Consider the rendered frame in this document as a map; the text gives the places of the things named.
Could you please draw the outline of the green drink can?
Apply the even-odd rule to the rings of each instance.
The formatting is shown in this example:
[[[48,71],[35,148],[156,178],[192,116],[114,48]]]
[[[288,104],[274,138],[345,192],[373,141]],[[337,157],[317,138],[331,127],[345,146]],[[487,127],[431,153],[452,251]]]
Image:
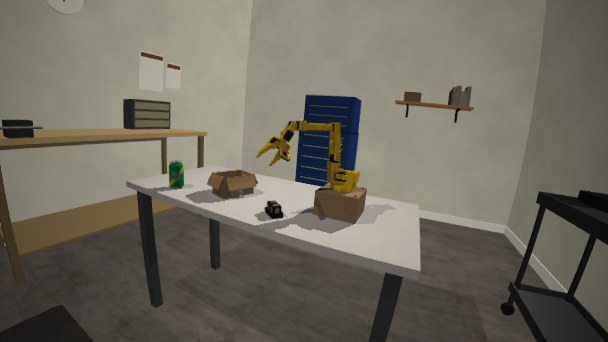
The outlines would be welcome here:
[[[184,165],[182,161],[170,161],[169,186],[172,189],[180,189],[184,186]]]

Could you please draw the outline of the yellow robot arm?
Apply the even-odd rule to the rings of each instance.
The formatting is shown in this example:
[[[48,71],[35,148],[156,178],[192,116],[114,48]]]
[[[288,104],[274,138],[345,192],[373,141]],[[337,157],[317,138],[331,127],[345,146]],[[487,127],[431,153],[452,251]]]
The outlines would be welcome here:
[[[290,128],[288,128],[290,126]],[[294,136],[294,130],[296,131],[330,131],[329,138],[329,159],[327,161],[327,180],[332,183],[330,188],[339,192],[352,192],[357,188],[357,184],[354,184],[355,174],[357,171],[340,169],[341,159],[341,136],[340,136],[340,123],[330,124],[310,124],[306,120],[289,121],[285,128],[280,132],[280,139],[283,139],[287,143],[290,142]],[[337,172],[337,173],[336,173]],[[336,173],[336,176],[335,176]],[[334,180],[336,178],[336,180]],[[354,188],[353,188],[354,184]]]

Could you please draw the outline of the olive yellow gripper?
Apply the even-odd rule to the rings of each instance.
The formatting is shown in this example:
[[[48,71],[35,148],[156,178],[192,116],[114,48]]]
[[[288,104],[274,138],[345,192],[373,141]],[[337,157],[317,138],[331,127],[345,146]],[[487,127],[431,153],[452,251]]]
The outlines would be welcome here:
[[[277,154],[274,156],[273,160],[269,163],[269,166],[273,165],[274,163],[276,163],[279,159],[284,159],[287,162],[290,162],[290,155],[289,155],[289,149],[291,148],[290,145],[288,145],[287,143],[285,143],[286,141],[284,141],[283,139],[280,139],[276,136],[273,136],[273,138],[271,138],[267,144],[259,150],[258,154],[257,154],[257,158],[260,157],[263,153],[267,152],[270,149],[280,149],[278,150]],[[280,154],[280,155],[279,155]]]

